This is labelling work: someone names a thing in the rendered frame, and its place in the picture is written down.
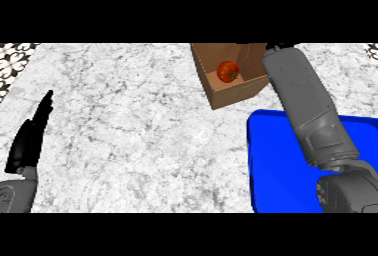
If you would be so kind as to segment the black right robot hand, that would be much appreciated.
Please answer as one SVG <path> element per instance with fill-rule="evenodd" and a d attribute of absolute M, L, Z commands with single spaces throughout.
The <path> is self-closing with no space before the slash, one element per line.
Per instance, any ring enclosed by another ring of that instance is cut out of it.
<path fill-rule="evenodd" d="M 283 49 L 283 48 L 290 48 L 293 47 L 295 45 L 298 45 L 299 43 L 265 43 L 265 50 L 269 50 L 269 49 Z"/>

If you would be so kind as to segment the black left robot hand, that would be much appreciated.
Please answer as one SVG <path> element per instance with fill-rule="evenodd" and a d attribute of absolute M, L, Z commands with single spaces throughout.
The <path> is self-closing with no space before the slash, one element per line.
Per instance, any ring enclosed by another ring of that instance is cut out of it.
<path fill-rule="evenodd" d="M 8 174 L 16 174 L 20 167 L 35 167 L 38 165 L 44 129 L 52 110 L 51 96 L 52 91 L 48 90 L 38 103 L 32 118 L 23 121 L 17 130 L 4 168 L 4 172 Z"/>

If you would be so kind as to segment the red tomato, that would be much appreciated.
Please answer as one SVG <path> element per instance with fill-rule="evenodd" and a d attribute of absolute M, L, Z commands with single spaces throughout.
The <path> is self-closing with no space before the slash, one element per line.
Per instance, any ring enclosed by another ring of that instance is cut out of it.
<path fill-rule="evenodd" d="M 216 77 L 224 83 L 230 83 L 238 76 L 238 66 L 233 61 L 222 61 L 216 67 Z"/>

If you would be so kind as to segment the brown cardboard box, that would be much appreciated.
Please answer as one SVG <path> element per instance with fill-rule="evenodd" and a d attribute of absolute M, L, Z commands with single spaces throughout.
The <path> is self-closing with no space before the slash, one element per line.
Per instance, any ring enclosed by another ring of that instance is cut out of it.
<path fill-rule="evenodd" d="M 190 51 L 210 109 L 252 98 L 268 83 L 261 65 L 265 44 L 190 43 Z M 238 74 L 230 83 L 224 83 L 216 76 L 222 61 L 231 61 L 238 67 Z"/>

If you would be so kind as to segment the blue tray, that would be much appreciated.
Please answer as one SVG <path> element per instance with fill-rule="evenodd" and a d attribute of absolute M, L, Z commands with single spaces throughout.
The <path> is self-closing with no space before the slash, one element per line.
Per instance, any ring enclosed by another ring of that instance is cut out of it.
<path fill-rule="evenodd" d="M 339 116 L 357 150 L 378 172 L 378 118 Z M 246 121 L 250 207 L 255 213 L 321 213 L 315 181 L 331 175 L 306 165 L 278 110 L 255 110 Z"/>

